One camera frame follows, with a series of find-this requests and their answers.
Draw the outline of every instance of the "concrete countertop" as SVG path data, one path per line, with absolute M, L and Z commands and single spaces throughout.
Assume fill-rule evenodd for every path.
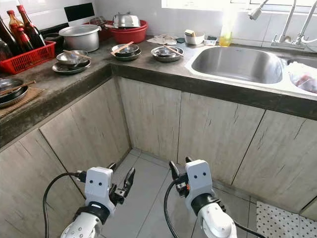
M 129 62 L 118 61 L 110 55 L 110 49 L 114 45 L 114 40 L 109 39 L 103 42 L 97 51 L 89 53 L 92 57 L 91 67 L 79 74 L 56 74 L 51 69 L 56 62 L 53 59 L 14 76 L 0 75 L 2 78 L 21 78 L 25 82 L 36 80 L 37 83 L 32 87 L 45 89 L 39 97 L 0 119 L 0 147 L 77 97 L 105 83 L 113 75 L 317 120 L 317 95 L 286 92 L 235 80 L 220 82 L 212 77 L 191 73 L 185 65 L 203 50 L 204 46 L 189 47 L 185 43 L 178 44 L 184 50 L 185 57 L 176 62 L 163 63 L 156 61 L 151 55 L 151 49 L 157 47 L 157 44 L 138 44 L 142 54 L 138 59 Z M 284 51 L 274 53 L 278 56 L 296 54 Z

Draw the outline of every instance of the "wooden chopsticks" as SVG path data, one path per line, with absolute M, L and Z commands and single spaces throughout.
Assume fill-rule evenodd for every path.
M 116 49 L 115 51 L 112 51 L 111 54 L 115 56 L 115 53 L 118 53 L 119 51 L 123 50 L 124 48 L 128 47 L 129 45 L 132 45 L 134 41 L 130 41 L 128 44 L 125 44 L 124 46 L 121 46 L 120 48 Z
M 170 51 L 173 51 L 174 53 L 177 53 L 178 55 L 184 57 L 180 52 L 173 50 L 171 47 L 167 46 L 167 45 L 163 45 L 165 48 L 169 49 Z
M 35 80 L 34 80 L 34 81 L 31 81 L 31 82 L 23 83 L 22 85 L 16 86 L 16 87 L 14 87 L 14 88 L 9 88 L 9 89 L 6 89 L 6 90 L 2 90 L 2 91 L 0 91 L 0 96 L 2 96 L 2 95 L 4 95 L 4 94 L 7 94 L 7 93 L 9 93 L 9 92 L 11 92 L 11 91 L 14 91 L 14 90 L 16 90 L 16 89 L 18 89 L 18 88 L 22 88 L 22 87 L 24 87 L 24 86 L 30 85 L 30 84 L 32 84 L 32 83 L 36 83 Z
M 63 50 L 64 52 L 70 54 L 70 55 L 76 55 L 76 56 L 80 56 L 82 58 L 86 58 L 86 59 L 89 59 L 91 60 L 91 57 L 89 56 L 85 56 L 85 55 L 82 55 L 82 54 L 79 54 L 79 53 L 75 53 L 75 52 L 72 52 L 72 51 L 67 51 L 67 50 Z

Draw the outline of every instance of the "dish soap bottle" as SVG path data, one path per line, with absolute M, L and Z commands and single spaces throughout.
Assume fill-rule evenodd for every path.
M 236 20 L 237 12 L 233 8 L 225 10 L 223 15 L 223 24 L 220 34 L 219 45 L 228 47 L 232 41 L 232 29 Z

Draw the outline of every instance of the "yellow liquid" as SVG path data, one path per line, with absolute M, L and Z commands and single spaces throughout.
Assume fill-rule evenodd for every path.
M 232 40 L 232 32 L 230 34 L 225 34 L 224 36 L 220 36 L 219 45 L 220 46 L 230 46 Z

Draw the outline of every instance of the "window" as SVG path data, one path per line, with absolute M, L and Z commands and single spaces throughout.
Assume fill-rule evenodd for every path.
M 262 0 L 162 0 L 163 8 L 221 10 L 228 4 L 238 8 L 251 9 Z M 295 12 L 307 13 L 315 0 L 297 0 Z M 269 0 L 263 7 L 263 11 L 289 12 L 293 0 Z

